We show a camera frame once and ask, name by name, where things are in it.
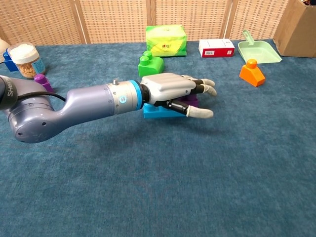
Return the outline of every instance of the green toy block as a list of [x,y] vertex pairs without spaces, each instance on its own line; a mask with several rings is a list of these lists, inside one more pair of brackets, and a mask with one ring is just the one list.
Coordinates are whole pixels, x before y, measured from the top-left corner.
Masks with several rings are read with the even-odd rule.
[[140,77],[162,73],[163,59],[154,57],[150,51],[145,51],[139,59],[138,74]]

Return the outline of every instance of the jar lid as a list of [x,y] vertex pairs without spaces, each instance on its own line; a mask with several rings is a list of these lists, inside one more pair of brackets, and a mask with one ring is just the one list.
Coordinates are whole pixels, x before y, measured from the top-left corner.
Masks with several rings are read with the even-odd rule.
[[31,43],[19,43],[8,48],[8,54],[15,64],[24,64],[36,60],[40,55]]

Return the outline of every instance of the orange block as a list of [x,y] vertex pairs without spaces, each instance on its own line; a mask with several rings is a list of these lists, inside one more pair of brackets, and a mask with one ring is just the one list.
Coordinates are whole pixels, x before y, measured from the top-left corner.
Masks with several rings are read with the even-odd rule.
[[255,87],[262,85],[266,79],[257,67],[255,59],[249,59],[246,65],[243,65],[239,77]]

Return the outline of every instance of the white box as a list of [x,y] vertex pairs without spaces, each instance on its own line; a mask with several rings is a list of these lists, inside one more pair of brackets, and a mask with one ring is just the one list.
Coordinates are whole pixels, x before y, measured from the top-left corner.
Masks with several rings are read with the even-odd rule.
[[202,58],[232,57],[235,46],[230,39],[200,39],[198,50]]

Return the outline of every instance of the blue block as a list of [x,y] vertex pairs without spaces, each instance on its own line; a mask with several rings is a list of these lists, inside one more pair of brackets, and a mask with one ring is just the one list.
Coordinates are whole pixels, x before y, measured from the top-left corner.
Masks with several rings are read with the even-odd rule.
[[6,49],[6,51],[3,53],[3,57],[4,57],[4,64],[6,65],[6,67],[9,69],[10,72],[16,72],[18,71],[18,68],[16,67],[16,65],[12,62],[11,57],[9,56],[8,49]]
[[145,119],[186,117],[185,115],[178,113],[176,111],[166,109],[162,106],[156,107],[150,104],[144,104],[143,111]]

